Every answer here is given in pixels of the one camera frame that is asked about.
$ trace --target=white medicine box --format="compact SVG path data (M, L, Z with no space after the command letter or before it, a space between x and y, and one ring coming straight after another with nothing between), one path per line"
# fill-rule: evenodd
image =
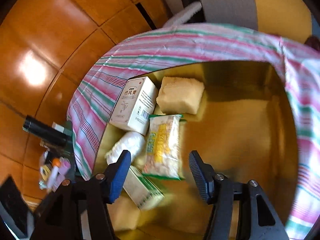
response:
M148 77L130 79L126 82L110 123L126 131L146 135L149 115L153 113L159 90Z

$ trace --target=striped tablecloth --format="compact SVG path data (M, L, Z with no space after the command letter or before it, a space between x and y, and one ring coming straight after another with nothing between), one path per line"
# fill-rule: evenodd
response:
M92 174L103 130L126 80L176 65L214 60L268 61L292 108L299 178L286 230L303 239L320 214L320 53L295 41L233 25L190 24L130 37L101 57L70 102L74 152L85 179Z

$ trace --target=wooden floor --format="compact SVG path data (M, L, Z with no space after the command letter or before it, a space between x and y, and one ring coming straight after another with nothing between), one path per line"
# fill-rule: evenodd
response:
M27 114L63 123L91 66L115 44L167 21L162 0L18 0L0 26L0 183L12 174L28 201L39 202L40 140L22 130Z

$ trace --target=gold box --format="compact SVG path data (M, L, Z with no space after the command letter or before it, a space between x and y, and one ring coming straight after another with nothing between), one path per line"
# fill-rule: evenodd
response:
M233 181L258 181L285 223L297 183L298 147L290 104L272 65L216 61L172 67L143 76L148 76L158 89L164 76L196 78L204 83L205 91L197 115L184 114L187 122L181 125L185 180L162 181L170 194L160 207L141 212L137 230L155 239L177 239L179 231L184 232L181 239L187 236L201 239L212 206L200 199L196 189L188 167L191 150L197 150L205 163ZM93 174L105 170L105 153L124 133L110 124L106 126ZM143 162L137 158L133 164L139 166ZM236 236L237 210L235 202L231 238ZM164 229L159 234L152 230L154 227ZM121 239L126 239L125 236L122 233Z

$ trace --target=yellow sponge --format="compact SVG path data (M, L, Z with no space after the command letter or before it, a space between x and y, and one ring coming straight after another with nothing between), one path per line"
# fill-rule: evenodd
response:
M203 91L194 78L164 77L156 101L164 114L196 114Z

